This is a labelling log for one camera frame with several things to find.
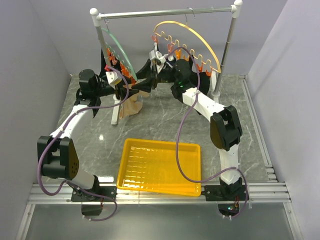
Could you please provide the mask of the orange clothespin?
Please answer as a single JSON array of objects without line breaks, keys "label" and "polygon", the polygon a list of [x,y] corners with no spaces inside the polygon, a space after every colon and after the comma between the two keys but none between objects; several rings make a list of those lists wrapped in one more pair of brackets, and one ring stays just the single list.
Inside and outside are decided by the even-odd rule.
[{"label": "orange clothespin", "polygon": [[137,81],[135,80],[135,78],[133,76],[131,76],[129,79],[130,79],[132,86],[134,86],[137,83]]}]

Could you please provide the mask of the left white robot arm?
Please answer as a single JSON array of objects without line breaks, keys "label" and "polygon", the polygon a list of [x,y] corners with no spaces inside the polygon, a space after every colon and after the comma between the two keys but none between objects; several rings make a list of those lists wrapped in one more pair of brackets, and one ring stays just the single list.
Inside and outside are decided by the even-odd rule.
[{"label": "left white robot arm", "polygon": [[68,184],[89,201],[104,198],[98,177],[80,166],[74,142],[103,108],[101,97],[116,94],[121,103],[129,98],[129,83],[119,70],[107,66],[105,75],[106,81],[103,81],[93,70],[82,70],[71,113],[58,129],[37,141],[37,181],[42,192],[48,196],[57,195],[59,190],[48,191],[42,177],[61,179],[62,185]]}]

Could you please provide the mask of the green arched clip hanger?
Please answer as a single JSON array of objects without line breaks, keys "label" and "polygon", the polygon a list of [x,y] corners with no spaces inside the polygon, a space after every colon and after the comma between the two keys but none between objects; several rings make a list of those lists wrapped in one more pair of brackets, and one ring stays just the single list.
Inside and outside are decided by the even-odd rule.
[{"label": "green arched clip hanger", "polygon": [[112,46],[109,43],[105,43],[106,45],[106,52],[109,58],[109,62],[111,65],[115,68],[116,66],[119,67],[119,71],[125,76],[130,78],[133,76],[135,80],[137,81],[136,72],[134,70],[134,67],[132,66],[131,61],[129,60],[129,57],[127,56],[126,52],[124,51],[122,45],[119,43],[117,38],[110,32],[108,28],[107,22],[105,22],[106,28],[101,28],[102,31],[104,31],[115,43],[116,47],[120,51],[120,54],[116,52],[115,49],[112,48]]}]

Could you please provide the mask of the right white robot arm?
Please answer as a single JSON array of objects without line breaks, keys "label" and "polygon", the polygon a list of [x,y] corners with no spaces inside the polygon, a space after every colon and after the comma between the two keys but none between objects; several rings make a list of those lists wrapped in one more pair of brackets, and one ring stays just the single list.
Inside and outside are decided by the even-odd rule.
[{"label": "right white robot arm", "polygon": [[136,73],[139,83],[133,89],[151,92],[157,83],[171,83],[173,97],[190,106],[209,122],[210,139],[218,149],[221,171],[219,188],[210,192],[218,201],[248,200],[247,180],[239,169],[238,150],[243,135],[237,109],[224,106],[207,96],[210,77],[200,70],[193,70],[191,59],[159,60],[148,59]]}]

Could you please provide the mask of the beige boxer underwear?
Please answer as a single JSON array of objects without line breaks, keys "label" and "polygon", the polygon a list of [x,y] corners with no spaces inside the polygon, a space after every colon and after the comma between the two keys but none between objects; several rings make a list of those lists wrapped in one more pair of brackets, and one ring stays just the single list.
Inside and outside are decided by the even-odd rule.
[{"label": "beige boxer underwear", "polygon": [[143,107],[143,98],[149,96],[150,94],[144,91],[140,91],[139,93],[130,96],[121,106],[119,118],[123,119],[127,116],[138,114]]}]

